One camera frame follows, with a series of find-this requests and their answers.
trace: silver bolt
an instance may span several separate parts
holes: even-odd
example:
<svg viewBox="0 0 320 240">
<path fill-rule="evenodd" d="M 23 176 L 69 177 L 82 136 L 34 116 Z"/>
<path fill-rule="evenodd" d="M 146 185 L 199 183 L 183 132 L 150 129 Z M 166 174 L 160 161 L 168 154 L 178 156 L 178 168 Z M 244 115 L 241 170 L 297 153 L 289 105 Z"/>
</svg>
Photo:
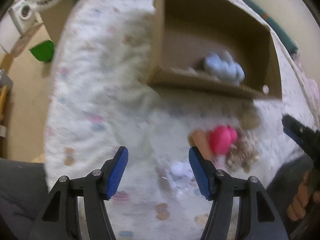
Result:
<svg viewBox="0 0 320 240">
<path fill-rule="evenodd" d="M 93 176 L 99 176 L 101 174 L 101 171 L 100 170 L 94 170 L 93 172 L 92 172 L 92 175 Z"/>
<path fill-rule="evenodd" d="M 224 176 L 224 171 L 223 170 L 217 170 L 216 174 L 218 176 Z"/>
<path fill-rule="evenodd" d="M 251 177 L 250 177 L 250 180 L 251 180 L 251 182 L 253 182 L 253 183 L 257 183 L 257 182 L 258 182 L 258 178 L 255 177 L 255 176 L 251 176 Z"/>
<path fill-rule="evenodd" d="M 67 176 L 61 176 L 60 178 L 59 178 L 59 181 L 60 182 L 65 182 L 66 180 L 67 180 Z"/>
</svg>

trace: light blue plush toy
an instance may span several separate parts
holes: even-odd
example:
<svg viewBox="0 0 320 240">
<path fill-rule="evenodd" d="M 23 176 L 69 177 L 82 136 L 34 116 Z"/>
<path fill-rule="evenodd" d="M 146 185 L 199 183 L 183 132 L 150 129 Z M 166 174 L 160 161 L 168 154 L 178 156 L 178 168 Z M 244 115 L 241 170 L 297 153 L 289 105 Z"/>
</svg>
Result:
<svg viewBox="0 0 320 240">
<path fill-rule="evenodd" d="M 204 59 L 204 70 L 217 76 L 220 80 L 231 81 L 238 86 L 245 78 L 241 66 L 233 61 L 226 50 L 221 53 L 220 57 L 214 52 L 207 56 Z"/>
</svg>

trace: white sheet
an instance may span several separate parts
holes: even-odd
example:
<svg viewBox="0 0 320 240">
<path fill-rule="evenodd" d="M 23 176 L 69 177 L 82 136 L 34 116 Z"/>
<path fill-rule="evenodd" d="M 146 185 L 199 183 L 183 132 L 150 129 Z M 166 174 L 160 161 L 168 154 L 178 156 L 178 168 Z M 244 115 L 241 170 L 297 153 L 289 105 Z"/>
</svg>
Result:
<svg viewBox="0 0 320 240">
<path fill-rule="evenodd" d="M 241 0 L 230 1 L 266 24 Z M 45 135 L 47 182 L 51 188 L 61 175 L 85 176 L 124 145 L 129 162 L 118 193 L 106 203 L 116 237 L 198 239 L 211 203 L 195 184 L 170 190 L 161 170 L 188 161 L 187 136 L 193 129 L 238 125 L 236 111 L 243 100 L 145 85 L 153 12 L 152 0 L 81 0 L 76 5 L 53 62 L 55 89 Z M 257 176 L 265 187 L 284 162 L 297 156 L 297 146 L 282 131 L 282 114 L 311 127 L 319 123 L 304 74 L 271 32 L 283 101 L 254 102 L 262 118 L 252 131 L 260 160 L 250 174 L 242 169 L 231 173 L 244 179 Z M 79 213 L 87 239 L 81 203 Z"/>
</svg>

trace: bed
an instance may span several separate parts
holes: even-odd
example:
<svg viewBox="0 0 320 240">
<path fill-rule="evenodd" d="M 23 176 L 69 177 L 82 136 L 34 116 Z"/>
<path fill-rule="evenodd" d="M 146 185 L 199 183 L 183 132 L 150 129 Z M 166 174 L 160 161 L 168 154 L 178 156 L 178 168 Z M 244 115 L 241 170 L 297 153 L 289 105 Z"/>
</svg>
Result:
<svg viewBox="0 0 320 240">
<path fill-rule="evenodd" d="M 241 0 L 229 0 L 266 23 Z M 80 0 L 66 23 L 52 63 L 54 91 L 45 129 L 45 169 L 52 188 L 67 175 L 82 177 L 111 159 L 118 147 L 129 162 L 118 192 L 106 202 L 117 239 L 199 239 L 211 203 L 194 179 L 168 183 L 172 165 L 188 164 L 188 134 L 217 124 L 239 125 L 248 101 L 145 84 L 150 52 L 152 0 Z M 283 100 L 252 101 L 261 125 L 250 133 L 260 152 L 249 173 L 219 168 L 233 177 L 253 175 L 267 187 L 283 163 L 302 152 L 282 131 L 283 114 L 318 128 L 307 79 L 270 30 L 278 55 Z M 235 199 L 229 239 L 235 233 Z M 83 202 L 79 200 L 83 239 Z"/>
</svg>

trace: teal cloth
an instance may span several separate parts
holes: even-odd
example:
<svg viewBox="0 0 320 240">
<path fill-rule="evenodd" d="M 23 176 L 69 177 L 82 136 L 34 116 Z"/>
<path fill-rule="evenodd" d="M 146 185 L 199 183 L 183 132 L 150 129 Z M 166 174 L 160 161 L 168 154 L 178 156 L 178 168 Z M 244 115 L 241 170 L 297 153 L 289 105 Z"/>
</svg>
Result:
<svg viewBox="0 0 320 240">
<path fill-rule="evenodd" d="M 291 40 L 289 35 L 281 28 L 281 26 L 270 17 L 262 8 L 260 8 L 255 2 L 251 0 L 243 0 L 252 10 L 259 14 L 265 21 L 270 25 L 270 27 L 276 32 L 282 44 L 285 46 L 289 54 L 296 53 L 298 47 Z"/>
</svg>

